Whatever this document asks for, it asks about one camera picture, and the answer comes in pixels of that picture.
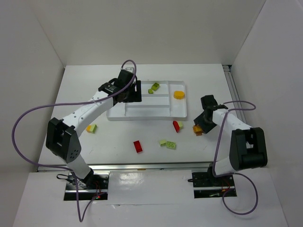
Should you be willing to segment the orange lego piece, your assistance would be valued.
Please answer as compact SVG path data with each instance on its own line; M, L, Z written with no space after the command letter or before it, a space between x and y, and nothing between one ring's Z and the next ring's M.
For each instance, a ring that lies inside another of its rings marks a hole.
M201 136L203 134L203 130L199 125L193 126L193 132L196 136Z

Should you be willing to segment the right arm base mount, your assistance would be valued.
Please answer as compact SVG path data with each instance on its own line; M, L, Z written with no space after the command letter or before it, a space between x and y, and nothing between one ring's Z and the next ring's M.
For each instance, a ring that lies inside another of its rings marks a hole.
M192 177L187 181L193 185L195 199L220 198L225 193L226 197L237 196L232 176L216 178L207 172L192 172Z

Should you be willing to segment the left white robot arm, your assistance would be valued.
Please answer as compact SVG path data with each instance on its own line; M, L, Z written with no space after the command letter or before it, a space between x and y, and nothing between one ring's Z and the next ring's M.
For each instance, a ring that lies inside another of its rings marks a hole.
M62 119L52 118L47 126L45 145L75 173L77 179L86 187L92 187L98 178L80 154L79 137L95 119L116 104L141 100L141 82L134 70L122 69L117 78L98 88L88 104Z

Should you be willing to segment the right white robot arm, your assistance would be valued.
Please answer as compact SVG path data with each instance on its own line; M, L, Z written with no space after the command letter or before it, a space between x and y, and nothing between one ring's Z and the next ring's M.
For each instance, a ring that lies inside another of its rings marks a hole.
M220 127L218 143L223 134L229 136L229 155L218 160L219 145L216 145L214 160L202 176L194 175L193 184L198 187L227 186L228 178L241 170L265 167L268 163L264 131L252 127L231 114L226 103L219 104L213 95L201 98L203 112L194 119L200 130L207 134L216 126Z

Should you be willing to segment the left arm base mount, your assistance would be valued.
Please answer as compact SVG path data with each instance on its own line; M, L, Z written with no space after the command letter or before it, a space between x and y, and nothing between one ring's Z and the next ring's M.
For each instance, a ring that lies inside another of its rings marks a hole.
M68 175L58 174L56 176L58 180L66 182L64 191L64 201L76 201L76 182L72 174ZM78 193L80 201L89 201L93 197L97 201L105 201L108 199L108 184L109 173L100 173L94 175L94 180L88 186L78 180Z

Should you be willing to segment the orange yellow lego brick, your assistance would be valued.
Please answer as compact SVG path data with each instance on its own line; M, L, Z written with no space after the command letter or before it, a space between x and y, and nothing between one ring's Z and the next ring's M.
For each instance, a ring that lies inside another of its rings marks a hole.
M183 91L175 91L173 97L175 99L181 100L185 98L185 93Z

